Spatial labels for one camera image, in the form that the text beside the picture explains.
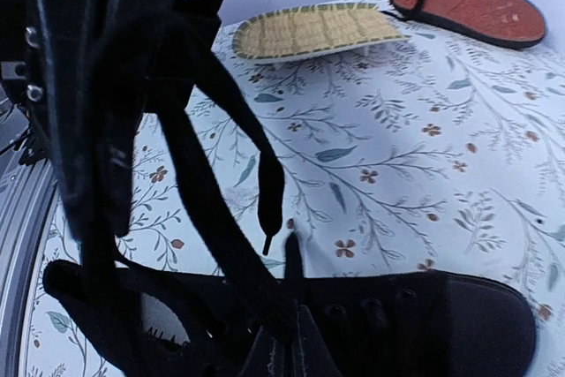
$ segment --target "straw insole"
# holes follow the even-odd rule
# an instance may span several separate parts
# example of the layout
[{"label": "straw insole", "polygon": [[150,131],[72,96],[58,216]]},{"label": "straw insole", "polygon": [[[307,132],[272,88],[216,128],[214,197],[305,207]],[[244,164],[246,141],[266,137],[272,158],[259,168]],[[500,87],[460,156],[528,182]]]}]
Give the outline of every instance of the straw insole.
[{"label": "straw insole", "polygon": [[254,59],[292,57],[403,38],[375,4],[320,4],[246,21],[234,37],[234,50]]}]

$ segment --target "floral fabric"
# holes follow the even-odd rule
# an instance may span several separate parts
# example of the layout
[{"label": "floral fabric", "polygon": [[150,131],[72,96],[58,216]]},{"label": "floral fabric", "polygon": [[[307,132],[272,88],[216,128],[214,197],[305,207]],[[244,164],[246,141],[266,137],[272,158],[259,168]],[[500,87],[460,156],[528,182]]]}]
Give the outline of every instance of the floral fabric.
[{"label": "floral fabric", "polygon": [[[283,237],[294,228],[309,276],[436,268],[499,280],[519,289],[538,319],[531,375],[565,375],[565,59],[394,25],[411,38],[367,56],[277,66],[235,58],[237,26],[219,33],[215,52],[286,171],[286,223],[265,264],[281,275]],[[187,112],[259,252],[253,144],[198,90]],[[139,128],[134,179],[132,231],[120,250],[154,268],[220,274],[182,208],[154,116]],[[21,375],[121,375],[45,295],[41,272],[56,258],[78,259],[60,207],[37,261]]]}]

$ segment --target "shoelace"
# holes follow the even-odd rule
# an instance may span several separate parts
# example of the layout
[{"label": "shoelace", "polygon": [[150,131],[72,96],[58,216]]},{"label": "shoelace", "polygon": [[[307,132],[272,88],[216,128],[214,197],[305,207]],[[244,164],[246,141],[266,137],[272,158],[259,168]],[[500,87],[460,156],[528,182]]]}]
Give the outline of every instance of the shoelace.
[{"label": "shoelace", "polygon": [[360,323],[354,327],[343,306],[325,308],[329,344],[337,348],[334,360],[345,373],[356,375],[360,368],[375,370],[375,375],[416,376],[420,333],[418,297],[411,290],[399,290],[394,305],[392,320],[379,299],[368,298],[358,306],[365,317],[361,324],[365,337],[359,334]]},{"label": "shoelace", "polygon": [[[131,177],[124,174],[127,169],[109,168],[115,164],[109,160],[111,156],[107,153],[108,137],[111,139],[111,134],[108,135],[108,129],[103,127],[103,120],[109,117],[113,120],[111,123],[119,124],[132,121],[135,111],[131,111],[131,107],[139,107],[135,94],[139,91],[154,91],[147,84],[145,72],[151,62],[152,49],[155,45],[158,46],[158,41],[165,36],[174,37],[178,40],[180,49],[191,52],[190,60],[186,64],[187,74],[194,78],[196,86],[203,93],[233,118],[260,150],[259,217],[261,227],[267,234],[267,246],[268,239],[280,229],[282,223],[283,168],[277,161],[259,121],[245,103],[237,83],[205,47],[190,25],[173,13],[145,17],[129,26],[126,31],[115,34],[102,45],[99,56],[94,61],[92,90],[95,107],[102,118],[97,122],[102,123],[98,124],[101,128],[93,134],[96,149],[94,154],[98,155],[94,162],[94,172],[100,174],[104,171],[100,175],[106,185],[110,181],[119,183]],[[124,99],[112,97],[117,88],[127,91]],[[193,225],[226,278],[260,317],[262,325],[278,340],[290,342],[297,331],[295,306],[265,269],[260,257],[237,226],[223,201],[214,173],[189,117],[174,96],[167,93],[149,94],[155,100],[157,116],[177,171],[177,188]],[[122,128],[126,134],[132,132],[132,128],[127,125]],[[102,204],[113,206],[119,202],[114,201],[112,192],[98,192],[101,197],[94,199],[94,215],[104,215],[106,211],[102,209]],[[209,219],[209,211],[215,211],[214,219]],[[69,221],[71,216],[78,220],[73,233],[81,239],[81,262],[85,271],[83,279],[86,291],[95,307],[107,316],[107,320],[123,322],[124,320],[119,318],[126,313],[119,301],[121,290],[116,283],[112,283],[117,281],[113,264],[113,260],[117,258],[114,254],[116,245],[110,222],[94,220],[86,223],[84,216],[88,217],[88,214],[84,215],[80,211],[76,215],[70,215]],[[222,332],[220,328],[215,328],[217,320],[207,314],[207,309],[198,299],[193,298],[191,305],[199,319],[206,322],[210,334]],[[120,343],[131,346],[132,355],[139,357],[140,350],[139,346],[136,347],[138,343],[135,332],[130,328],[124,334],[126,339],[122,339]],[[126,374],[143,375],[141,368],[143,366],[136,366],[135,369],[127,370]]]}]

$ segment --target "shoe toe cap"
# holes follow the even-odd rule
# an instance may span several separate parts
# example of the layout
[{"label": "shoe toe cap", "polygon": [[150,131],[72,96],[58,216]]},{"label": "shoe toe cap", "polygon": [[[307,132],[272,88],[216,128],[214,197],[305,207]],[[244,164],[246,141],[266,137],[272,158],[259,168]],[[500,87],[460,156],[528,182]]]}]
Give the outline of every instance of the shoe toe cap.
[{"label": "shoe toe cap", "polygon": [[448,281],[449,375],[523,376],[536,347],[530,306],[517,291],[474,277]]}]

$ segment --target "red shoe sole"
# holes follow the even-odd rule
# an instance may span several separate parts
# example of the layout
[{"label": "red shoe sole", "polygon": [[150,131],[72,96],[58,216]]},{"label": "red shoe sole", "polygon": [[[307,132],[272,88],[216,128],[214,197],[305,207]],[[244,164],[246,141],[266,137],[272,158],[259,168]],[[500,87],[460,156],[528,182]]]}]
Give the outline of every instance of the red shoe sole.
[{"label": "red shoe sole", "polygon": [[[418,0],[390,1],[402,13]],[[546,35],[541,12],[527,0],[425,0],[421,18],[415,20],[516,49],[537,44]]]}]

